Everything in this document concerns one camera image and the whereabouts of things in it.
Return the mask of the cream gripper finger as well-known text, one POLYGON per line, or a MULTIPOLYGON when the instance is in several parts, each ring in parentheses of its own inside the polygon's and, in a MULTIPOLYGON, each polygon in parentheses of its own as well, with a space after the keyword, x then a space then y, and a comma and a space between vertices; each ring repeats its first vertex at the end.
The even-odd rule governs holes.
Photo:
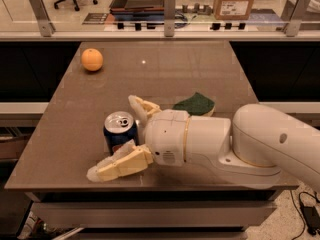
POLYGON ((106 157, 87 171, 91 182, 107 182, 145 170, 153 162, 146 145, 136 146, 133 140, 122 145, 112 156, 106 157))
POLYGON ((147 124, 148 120, 154 114, 161 112, 159 105, 147 100, 143 100, 138 96, 130 95, 128 97, 128 101, 138 120, 143 126, 147 124))

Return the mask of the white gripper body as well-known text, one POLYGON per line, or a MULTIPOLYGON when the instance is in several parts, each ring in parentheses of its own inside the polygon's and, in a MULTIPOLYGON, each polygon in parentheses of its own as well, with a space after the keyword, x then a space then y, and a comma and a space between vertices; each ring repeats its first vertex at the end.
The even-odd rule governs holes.
POLYGON ((182 166, 190 115, 181 110, 156 113, 145 127, 145 144, 159 165, 182 166))

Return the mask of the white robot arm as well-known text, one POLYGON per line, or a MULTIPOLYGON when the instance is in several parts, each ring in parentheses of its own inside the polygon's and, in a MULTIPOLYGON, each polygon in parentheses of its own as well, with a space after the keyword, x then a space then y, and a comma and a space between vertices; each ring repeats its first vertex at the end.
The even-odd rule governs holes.
POLYGON ((132 175, 153 162, 191 163, 240 186, 269 188, 286 171, 320 190, 320 132, 281 111, 248 104, 228 119, 162 110, 134 95, 128 100, 144 127, 144 143, 121 143, 113 155, 88 170, 92 182, 132 175))

